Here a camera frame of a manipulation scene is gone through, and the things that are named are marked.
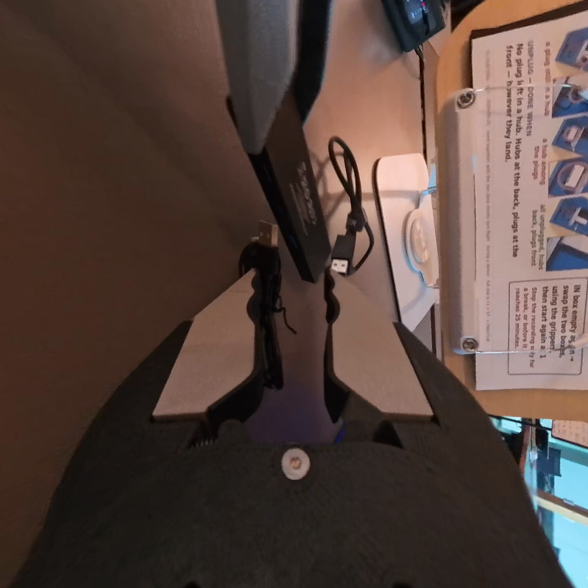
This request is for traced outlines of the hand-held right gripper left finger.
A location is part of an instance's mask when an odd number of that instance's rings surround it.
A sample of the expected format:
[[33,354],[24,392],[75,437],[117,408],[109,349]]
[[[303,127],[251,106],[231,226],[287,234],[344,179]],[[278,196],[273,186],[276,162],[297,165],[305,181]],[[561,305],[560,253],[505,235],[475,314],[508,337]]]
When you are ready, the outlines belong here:
[[155,420],[246,422],[263,397],[261,283],[250,270],[199,312],[153,410]]

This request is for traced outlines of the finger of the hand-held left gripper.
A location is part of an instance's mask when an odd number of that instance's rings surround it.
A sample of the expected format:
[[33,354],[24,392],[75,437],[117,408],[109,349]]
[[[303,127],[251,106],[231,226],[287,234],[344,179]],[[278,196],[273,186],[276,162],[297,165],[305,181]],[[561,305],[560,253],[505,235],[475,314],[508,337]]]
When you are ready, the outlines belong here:
[[322,90],[332,26],[332,1],[300,1],[296,61],[289,95],[305,123]]
[[264,148],[298,55],[299,1],[216,1],[229,96],[247,153]]

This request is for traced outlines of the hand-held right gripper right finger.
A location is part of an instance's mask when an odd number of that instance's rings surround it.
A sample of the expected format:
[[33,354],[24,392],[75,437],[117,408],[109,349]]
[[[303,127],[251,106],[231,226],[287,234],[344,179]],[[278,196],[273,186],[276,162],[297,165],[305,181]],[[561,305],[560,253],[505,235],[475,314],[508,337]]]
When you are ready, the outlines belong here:
[[434,413],[398,325],[347,278],[325,274],[324,399],[332,422],[427,422]]

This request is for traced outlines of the black bar usb hub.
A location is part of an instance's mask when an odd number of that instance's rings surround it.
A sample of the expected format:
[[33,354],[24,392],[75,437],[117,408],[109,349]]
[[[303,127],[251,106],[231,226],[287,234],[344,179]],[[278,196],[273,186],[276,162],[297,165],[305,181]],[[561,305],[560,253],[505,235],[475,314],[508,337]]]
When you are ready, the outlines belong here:
[[261,152],[247,156],[300,278],[317,283],[331,246],[303,123],[289,92]]

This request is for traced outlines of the wooden display board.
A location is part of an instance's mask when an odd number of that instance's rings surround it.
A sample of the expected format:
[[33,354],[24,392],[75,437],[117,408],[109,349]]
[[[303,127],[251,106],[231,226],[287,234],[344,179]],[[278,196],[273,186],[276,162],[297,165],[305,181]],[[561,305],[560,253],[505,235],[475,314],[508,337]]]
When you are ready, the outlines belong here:
[[437,148],[437,197],[440,237],[440,327],[443,360],[446,367],[468,388],[490,415],[523,416],[587,422],[586,390],[489,390],[478,392],[474,385],[474,363],[458,355],[450,346],[450,291],[446,284],[452,247],[449,184],[446,179],[449,135],[445,130],[443,108],[446,101],[466,86],[471,76],[469,37],[473,30],[496,28],[533,18],[575,4],[575,1],[484,1],[456,26],[440,52],[435,77],[435,130]]

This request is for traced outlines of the printed instruction sheet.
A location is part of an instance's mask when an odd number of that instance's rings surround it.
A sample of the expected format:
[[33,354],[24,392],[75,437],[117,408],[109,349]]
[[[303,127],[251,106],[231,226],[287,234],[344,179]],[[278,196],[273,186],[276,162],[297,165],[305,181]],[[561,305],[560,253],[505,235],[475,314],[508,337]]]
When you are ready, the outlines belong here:
[[477,390],[587,390],[587,4],[471,40]]

